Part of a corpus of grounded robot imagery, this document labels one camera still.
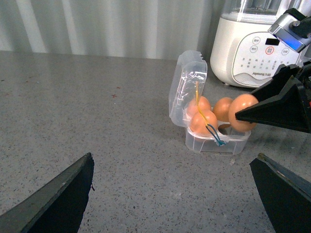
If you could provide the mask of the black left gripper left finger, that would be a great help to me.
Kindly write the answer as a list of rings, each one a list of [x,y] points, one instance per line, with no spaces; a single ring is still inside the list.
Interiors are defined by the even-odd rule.
[[[89,152],[0,217],[2,233],[76,233],[89,192],[94,160]]]

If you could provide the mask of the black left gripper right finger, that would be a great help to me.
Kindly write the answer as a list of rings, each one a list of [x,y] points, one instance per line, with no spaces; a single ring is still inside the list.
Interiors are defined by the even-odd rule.
[[[263,153],[250,163],[268,218],[277,233],[311,231],[311,183]]]

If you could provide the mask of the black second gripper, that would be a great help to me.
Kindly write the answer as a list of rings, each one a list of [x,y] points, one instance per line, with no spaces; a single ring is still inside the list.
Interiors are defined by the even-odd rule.
[[[259,102],[237,112],[237,120],[311,132],[310,64],[281,65],[270,81],[250,94]]]

